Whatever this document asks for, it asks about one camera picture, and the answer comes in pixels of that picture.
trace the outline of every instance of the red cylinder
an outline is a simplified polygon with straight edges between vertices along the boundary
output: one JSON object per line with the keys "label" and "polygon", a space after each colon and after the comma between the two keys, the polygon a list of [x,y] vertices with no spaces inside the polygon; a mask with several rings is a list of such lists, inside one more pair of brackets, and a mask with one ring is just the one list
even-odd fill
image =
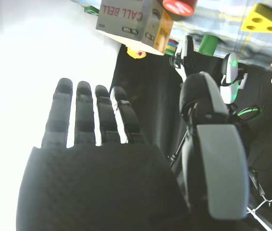
{"label": "red cylinder", "polygon": [[197,0],[163,0],[166,10],[182,16],[192,15],[196,4]]}

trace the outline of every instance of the white background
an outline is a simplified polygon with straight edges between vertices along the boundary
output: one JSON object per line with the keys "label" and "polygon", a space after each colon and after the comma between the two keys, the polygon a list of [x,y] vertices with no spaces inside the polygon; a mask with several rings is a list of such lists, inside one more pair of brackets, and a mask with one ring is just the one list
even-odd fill
{"label": "white background", "polygon": [[96,20],[69,0],[0,1],[0,231],[15,230],[24,168],[58,80],[70,78],[74,92],[81,80],[111,85],[120,44],[96,32]]}

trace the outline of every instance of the box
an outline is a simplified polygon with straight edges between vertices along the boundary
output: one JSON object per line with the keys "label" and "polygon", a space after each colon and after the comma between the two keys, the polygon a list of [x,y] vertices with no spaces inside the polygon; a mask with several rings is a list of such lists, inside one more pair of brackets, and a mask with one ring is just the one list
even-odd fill
{"label": "box", "polygon": [[157,0],[103,0],[96,29],[135,51],[164,55],[172,26]]}

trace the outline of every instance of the checkered cloth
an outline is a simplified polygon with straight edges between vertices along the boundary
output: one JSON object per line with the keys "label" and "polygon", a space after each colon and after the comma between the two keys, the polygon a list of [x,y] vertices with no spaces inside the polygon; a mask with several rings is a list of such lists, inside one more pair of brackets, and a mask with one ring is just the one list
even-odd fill
{"label": "checkered cloth", "polygon": [[272,70],[272,34],[240,29],[256,3],[272,8],[272,0],[198,0],[194,15],[174,23],[171,37],[178,41],[190,34],[198,50],[203,35],[215,35],[221,42],[214,56],[224,57],[234,51],[240,62]]}

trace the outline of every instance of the yellow block with holes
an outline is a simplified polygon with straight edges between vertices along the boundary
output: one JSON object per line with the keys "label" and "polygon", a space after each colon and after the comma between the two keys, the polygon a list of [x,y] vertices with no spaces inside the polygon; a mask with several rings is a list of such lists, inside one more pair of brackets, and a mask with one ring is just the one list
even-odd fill
{"label": "yellow block with holes", "polygon": [[256,4],[244,20],[242,31],[272,33],[272,9]]}

